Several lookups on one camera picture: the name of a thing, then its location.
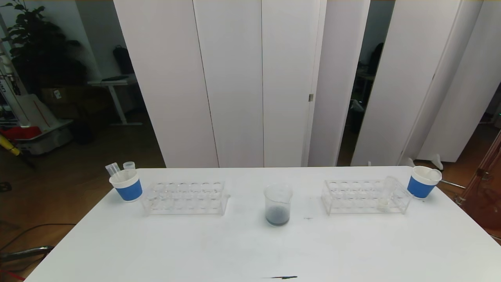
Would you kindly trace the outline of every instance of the glass beaker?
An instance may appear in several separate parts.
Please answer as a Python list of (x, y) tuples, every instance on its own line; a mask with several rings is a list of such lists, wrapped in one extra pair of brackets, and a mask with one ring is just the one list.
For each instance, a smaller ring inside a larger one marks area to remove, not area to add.
[(266, 220), (274, 226), (282, 226), (291, 215), (292, 187), (287, 183), (274, 183), (265, 188)]

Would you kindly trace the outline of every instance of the blue label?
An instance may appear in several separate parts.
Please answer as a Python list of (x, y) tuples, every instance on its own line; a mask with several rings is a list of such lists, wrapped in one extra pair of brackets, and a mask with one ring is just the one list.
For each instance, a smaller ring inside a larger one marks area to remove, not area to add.
[(141, 194), (143, 193), (143, 189), (141, 188), (141, 182), (139, 181), (139, 179), (137, 180), (136, 183), (132, 184), (129, 187), (120, 189), (116, 188), (116, 189), (118, 191), (118, 194), (120, 194), (120, 196), (122, 197), (122, 199), (124, 199), (124, 201), (135, 200), (139, 198), (139, 196), (141, 196)]
[(431, 190), (433, 190), (434, 187), (435, 187), (435, 185), (423, 184), (423, 183), (415, 180), (411, 176), (410, 180), (409, 180), (409, 185), (407, 186), (407, 190), (409, 190), (409, 192), (412, 195), (414, 195), (418, 198), (426, 198), (426, 197), (428, 197), (428, 195), (430, 194)]

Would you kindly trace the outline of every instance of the dark liquid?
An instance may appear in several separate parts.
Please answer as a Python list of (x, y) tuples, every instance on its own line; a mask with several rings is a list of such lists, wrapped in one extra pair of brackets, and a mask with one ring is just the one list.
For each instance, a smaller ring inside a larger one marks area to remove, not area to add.
[(289, 221), (289, 211), (281, 206), (274, 206), (266, 211), (266, 220), (274, 226), (282, 226)]

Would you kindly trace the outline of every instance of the yellow object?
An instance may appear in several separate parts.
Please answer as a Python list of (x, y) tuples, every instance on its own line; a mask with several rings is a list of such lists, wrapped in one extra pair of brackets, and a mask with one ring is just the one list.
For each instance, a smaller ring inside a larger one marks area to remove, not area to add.
[(10, 151), (14, 154), (14, 156), (19, 156), (19, 154), (21, 154), (21, 151), (19, 151), (16, 146), (12, 145), (12, 143), (10, 143), (9, 140), (2, 135), (0, 135), (0, 146), (4, 147), (7, 151)]

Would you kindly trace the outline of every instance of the black cable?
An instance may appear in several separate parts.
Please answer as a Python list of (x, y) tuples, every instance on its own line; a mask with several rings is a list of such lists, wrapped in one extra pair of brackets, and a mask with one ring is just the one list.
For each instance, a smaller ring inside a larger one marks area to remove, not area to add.
[(12, 244), (14, 241), (16, 241), (19, 237), (23, 236), (27, 232), (29, 232), (29, 231), (31, 231), (31, 230), (33, 230), (35, 228), (39, 228), (39, 227), (42, 227), (42, 226), (48, 226), (48, 225), (73, 225), (73, 226), (75, 226), (76, 224), (75, 223), (46, 223), (46, 224), (40, 224), (40, 225), (37, 225), (37, 226), (33, 226), (32, 228), (26, 229), (25, 231), (21, 232), (21, 234), (19, 234), (18, 236), (16, 236), (9, 243), (5, 244), (2, 248), (0, 248), (0, 251), (2, 251), (3, 249), (7, 248), (10, 244)]

